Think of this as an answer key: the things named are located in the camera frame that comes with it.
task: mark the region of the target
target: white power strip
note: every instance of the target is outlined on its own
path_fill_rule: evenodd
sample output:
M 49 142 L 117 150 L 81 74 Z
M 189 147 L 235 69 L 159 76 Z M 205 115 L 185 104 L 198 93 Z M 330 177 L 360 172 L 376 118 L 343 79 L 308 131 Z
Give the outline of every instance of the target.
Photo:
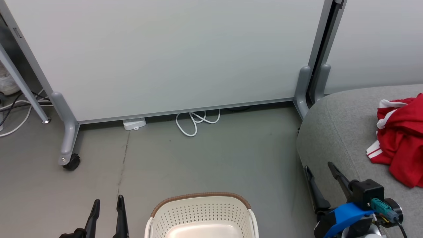
M 144 117 L 123 120 L 123 122 L 125 130 L 138 130 L 140 127 L 143 127 L 147 124 Z

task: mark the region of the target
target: robotic arm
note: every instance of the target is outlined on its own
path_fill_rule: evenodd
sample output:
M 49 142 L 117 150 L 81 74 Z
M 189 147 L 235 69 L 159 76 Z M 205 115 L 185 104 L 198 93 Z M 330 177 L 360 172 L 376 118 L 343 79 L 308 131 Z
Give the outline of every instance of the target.
M 339 182 L 347 203 L 330 208 L 330 203 L 314 182 L 310 168 L 304 168 L 314 213 L 317 215 L 318 223 L 314 229 L 316 238 L 381 238 L 380 226 L 399 226 L 407 238 L 402 227 L 404 217 L 401 207 L 393 199 L 385 198 L 382 185 L 371 179 L 350 182 L 332 162 L 328 166 L 332 176 Z
M 118 196 L 118 221 L 116 223 L 116 234 L 113 238 L 129 238 L 128 222 L 126 220 L 125 201 L 122 195 Z M 59 238 L 95 238 L 96 237 L 96 224 L 100 216 L 100 200 L 94 201 L 93 209 L 88 217 L 85 228 L 77 228 L 73 233 L 62 234 Z

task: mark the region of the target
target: whiteboard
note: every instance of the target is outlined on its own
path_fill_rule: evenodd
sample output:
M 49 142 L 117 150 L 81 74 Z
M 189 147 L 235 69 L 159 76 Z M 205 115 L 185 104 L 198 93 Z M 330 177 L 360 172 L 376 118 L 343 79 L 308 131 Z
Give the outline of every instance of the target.
M 325 93 L 423 83 L 423 2 L 349 0 L 327 63 Z
M 324 0 L 5 0 L 78 121 L 292 98 Z

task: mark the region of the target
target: basket rim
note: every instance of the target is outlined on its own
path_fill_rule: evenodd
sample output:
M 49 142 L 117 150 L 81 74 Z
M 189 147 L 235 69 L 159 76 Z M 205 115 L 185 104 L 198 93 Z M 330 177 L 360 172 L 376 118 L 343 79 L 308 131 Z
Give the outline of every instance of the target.
M 211 192 L 211 193 L 197 193 L 197 194 L 185 194 L 185 195 L 181 195 L 181 196 L 174 196 L 174 197 L 170 197 L 167 198 L 163 201 L 161 201 L 154 209 L 153 212 L 151 213 L 150 217 L 154 217 L 157 213 L 157 211 L 166 203 L 168 202 L 174 202 L 174 201 L 178 201 L 178 200 L 183 200 L 183 199 L 188 199 L 188 198 L 196 198 L 196 197 L 206 197 L 206 196 L 229 196 L 229 197 L 233 197 L 238 199 L 239 201 L 241 201 L 246 207 L 247 209 L 251 209 L 251 205 L 247 202 L 247 200 L 245 198 L 243 198 L 242 196 L 238 195 L 238 194 L 234 194 L 234 193 L 225 193 L 225 192 Z

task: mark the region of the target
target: floor crack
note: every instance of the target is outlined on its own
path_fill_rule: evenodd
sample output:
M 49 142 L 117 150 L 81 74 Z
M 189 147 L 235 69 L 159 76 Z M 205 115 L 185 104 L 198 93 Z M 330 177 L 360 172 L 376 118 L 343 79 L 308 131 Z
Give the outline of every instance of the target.
M 297 183 L 298 183 L 298 180 L 299 180 L 299 177 L 298 176 L 301 176 L 301 174 L 298 172 L 298 168 L 297 168 L 298 161 L 295 161 L 295 163 L 296 163 L 296 166 L 295 166 L 296 167 L 295 168 L 296 172 L 295 172 L 295 181 L 294 181 L 294 199 L 292 199 L 291 216 L 293 216 L 294 210 L 295 210 L 295 201 L 296 201 L 295 199 L 297 197 L 297 190 L 298 190 Z
M 129 144 L 129 136 L 131 135 L 131 132 L 128 132 L 128 138 L 126 139 L 126 145 L 125 145 L 125 154 L 124 154 L 124 160 L 122 161 L 122 170 L 121 170 L 121 175 L 119 177 L 119 183 L 118 183 L 118 194 L 116 195 L 116 198 L 119 196 L 120 193 L 120 188 L 121 188 L 121 184 L 122 184 L 122 179 L 124 177 L 124 171 L 125 171 L 125 159 L 126 159 L 126 152 L 128 151 L 128 144 Z

